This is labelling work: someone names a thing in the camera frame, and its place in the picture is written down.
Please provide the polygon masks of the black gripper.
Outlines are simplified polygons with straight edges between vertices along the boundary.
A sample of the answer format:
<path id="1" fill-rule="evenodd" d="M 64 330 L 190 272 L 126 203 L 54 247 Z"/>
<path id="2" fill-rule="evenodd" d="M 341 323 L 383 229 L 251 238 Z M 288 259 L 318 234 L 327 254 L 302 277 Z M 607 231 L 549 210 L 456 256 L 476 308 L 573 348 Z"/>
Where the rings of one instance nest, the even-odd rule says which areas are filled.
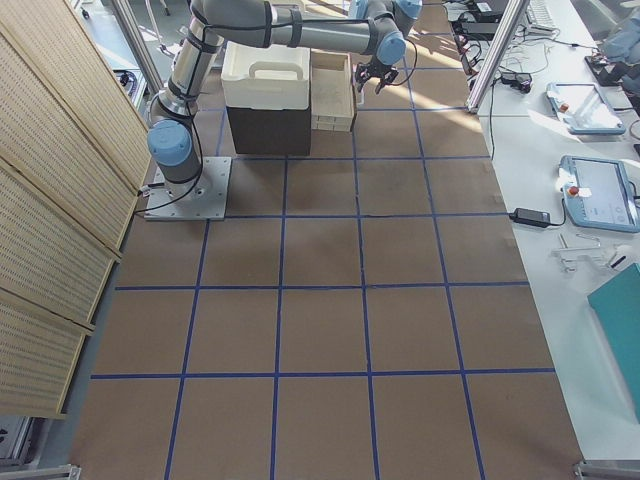
<path id="1" fill-rule="evenodd" d="M 379 94 L 386 86 L 391 85 L 398 76 L 398 70 L 393 65 L 383 64 L 376 58 L 368 63 L 359 62 L 356 66 L 354 80 L 357 91 L 361 92 L 364 85 L 372 78 L 379 80 L 375 87 L 375 93 Z"/>

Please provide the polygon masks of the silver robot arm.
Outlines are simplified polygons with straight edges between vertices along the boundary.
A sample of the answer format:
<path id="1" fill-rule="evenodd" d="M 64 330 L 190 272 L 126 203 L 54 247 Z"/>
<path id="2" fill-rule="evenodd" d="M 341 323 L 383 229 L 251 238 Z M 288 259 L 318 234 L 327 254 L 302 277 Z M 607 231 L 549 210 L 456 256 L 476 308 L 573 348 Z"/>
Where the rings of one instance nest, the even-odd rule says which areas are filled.
<path id="1" fill-rule="evenodd" d="M 195 125 L 198 99 L 216 57 L 236 152 L 306 156 L 311 149 L 314 50 L 359 54 L 355 83 L 392 85 L 419 1 L 354 1 L 344 16 L 309 12 L 298 2 L 193 1 L 185 43 L 149 109 L 148 149 L 170 203 L 206 190 Z"/>

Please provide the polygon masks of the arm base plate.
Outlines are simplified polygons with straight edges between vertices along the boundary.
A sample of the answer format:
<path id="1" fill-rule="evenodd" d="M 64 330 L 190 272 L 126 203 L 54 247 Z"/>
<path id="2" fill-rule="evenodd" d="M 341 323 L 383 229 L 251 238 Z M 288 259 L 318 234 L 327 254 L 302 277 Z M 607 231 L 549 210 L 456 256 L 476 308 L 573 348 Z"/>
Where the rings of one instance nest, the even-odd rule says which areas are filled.
<path id="1" fill-rule="evenodd" d="M 231 157 L 204 157 L 204 168 L 198 182 L 167 183 L 159 167 L 153 188 L 147 197 L 142 214 L 147 220 L 199 221 L 223 220 L 226 213 L 227 193 L 231 174 Z"/>

